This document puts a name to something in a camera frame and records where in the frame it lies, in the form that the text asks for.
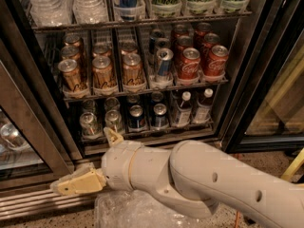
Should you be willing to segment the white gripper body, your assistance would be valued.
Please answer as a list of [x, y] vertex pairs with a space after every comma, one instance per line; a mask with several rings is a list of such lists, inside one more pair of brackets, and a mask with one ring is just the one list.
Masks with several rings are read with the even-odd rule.
[[132, 191], [129, 169], [141, 142], [122, 141], [111, 146], [102, 156], [102, 171], [107, 184], [114, 190]]

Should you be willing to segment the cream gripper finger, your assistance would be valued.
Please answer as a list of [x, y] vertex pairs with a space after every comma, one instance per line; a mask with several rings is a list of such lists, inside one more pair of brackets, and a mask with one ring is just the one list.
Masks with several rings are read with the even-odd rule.
[[102, 191], [106, 186], [101, 168], [87, 164], [50, 185], [50, 189], [61, 196], [81, 195]]
[[109, 127], [104, 128], [104, 134], [110, 147], [113, 147], [124, 140], [124, 137], [121, 134], [115, 132]]

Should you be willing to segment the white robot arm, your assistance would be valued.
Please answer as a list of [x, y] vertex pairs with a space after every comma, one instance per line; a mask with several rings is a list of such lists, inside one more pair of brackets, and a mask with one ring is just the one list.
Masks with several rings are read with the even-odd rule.
[[279, 179], [200, 141], [171, 149], [129, 141], [106, 127], [109, 148], [100, 168], [92, 163], [50, 186], [62, 196], [114, 190], [141, 190], [188, 217], [212, 216], [220, 203], [239, 210], [265, 228], [304, 225], [303, 187]]

